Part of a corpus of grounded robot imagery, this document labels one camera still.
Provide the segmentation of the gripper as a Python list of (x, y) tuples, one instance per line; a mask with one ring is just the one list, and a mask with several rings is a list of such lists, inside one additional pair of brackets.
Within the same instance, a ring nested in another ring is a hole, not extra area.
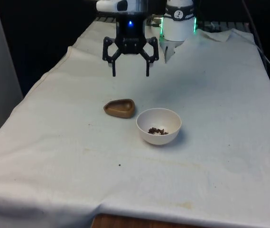
[[(159, 60), (158, 40), (156, 37), (145, 38), (145, 19), (146, 14), (118, 14), (116, 17), (116, 38), (105, 37), (103, 39), (102, 59), (112, 66), (112, 76), (116, 76), (115, 62), (122, 54), (141, 56), (146, 61), (146, 76), (149, 76), (150, 65)], [(149, 44), (153, 47), (153, 55), (149, 56), (144, 50), (144, 46)], [(118, 49), (112, 56), (108, 54), (108, 48), (116, 44)]]

